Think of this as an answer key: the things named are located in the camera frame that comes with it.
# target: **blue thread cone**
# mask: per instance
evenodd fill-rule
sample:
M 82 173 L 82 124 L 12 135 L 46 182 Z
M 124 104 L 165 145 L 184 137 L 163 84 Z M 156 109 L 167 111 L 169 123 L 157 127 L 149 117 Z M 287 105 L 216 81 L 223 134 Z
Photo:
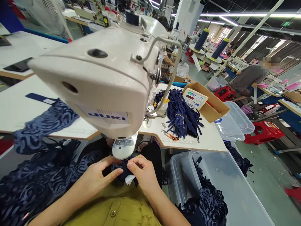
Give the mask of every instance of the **blue thread cone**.
M 223 52 L 223 50 L 226 48 L 226 46 L 229 44 L 230 40 L 225 38 L 222 40 L 222 42 L 219 44 L 219 46 L 216 48 L 214 53 L 212 54 L 213 59 L 217 59 L 220 54 Z
M 195 44 L 195 47 L 194 49 L 197 50 L 197 51 L 200 51 L 202 46 L 204 45 L 208 35 L 209 35 L 209 30 L 207 28 L 205 28 L 203 30 L 203 32 L 201 33 L 201 36 L 200 38 L 198 39 L 198 42 Z

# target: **juki logo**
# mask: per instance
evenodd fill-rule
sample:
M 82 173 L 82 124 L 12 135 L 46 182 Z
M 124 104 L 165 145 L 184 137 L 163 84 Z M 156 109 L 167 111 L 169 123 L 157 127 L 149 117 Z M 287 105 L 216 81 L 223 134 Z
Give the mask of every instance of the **juki logo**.
M 111 118 L 111 119 L 118 119 L 118 120 L 126 120 L 124 117 L 120 116 L 111 116 L 111 115 L 103 115 L 103 114 L 98 114 L 98 113 L 88 113 L 90 116 L 95 116 L 95 117 L 101 117 L 101 118 Z

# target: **exit sign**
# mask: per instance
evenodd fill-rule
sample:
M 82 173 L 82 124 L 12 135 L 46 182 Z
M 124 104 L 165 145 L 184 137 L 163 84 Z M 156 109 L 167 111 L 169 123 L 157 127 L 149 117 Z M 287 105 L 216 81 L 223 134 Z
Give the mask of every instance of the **exit sign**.
M 283 27 L 288 27 L 289 25 L 291 25 L 293 22 L 292 21 L 287 21 L 281 24 L 281 26 Z

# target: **pink plastic basket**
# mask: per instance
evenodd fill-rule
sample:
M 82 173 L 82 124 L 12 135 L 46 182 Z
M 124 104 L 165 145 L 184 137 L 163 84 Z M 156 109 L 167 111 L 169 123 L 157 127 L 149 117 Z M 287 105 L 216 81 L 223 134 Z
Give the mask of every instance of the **pink plastic basket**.
M 253 112 L 252 108 L 250 108 L 250 107 L 248 107 L 248 106 L 246 106 L 246 105 L 243 105 L 243 106 L 241 107 L 241 109 L 242 109 L 242 111 L 243 111 L 245 114 L 250 114 L 250 113 Z

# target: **person's left hand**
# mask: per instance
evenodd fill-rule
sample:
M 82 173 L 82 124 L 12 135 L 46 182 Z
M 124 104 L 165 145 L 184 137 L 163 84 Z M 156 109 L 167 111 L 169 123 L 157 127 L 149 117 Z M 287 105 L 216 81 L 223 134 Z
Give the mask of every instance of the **person's left hand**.
M 123 169 L 115 169 L 104 177 L 102 171 L 112 163 L 121 164 L 121 161 L 115 159 L 113 156 L 108 156 L 99 162 L 90 165 L 67 193 L 78 199 L 80 205 L 89 202 L 94 196 L 104 190 L 116 177 L 123 173 Z

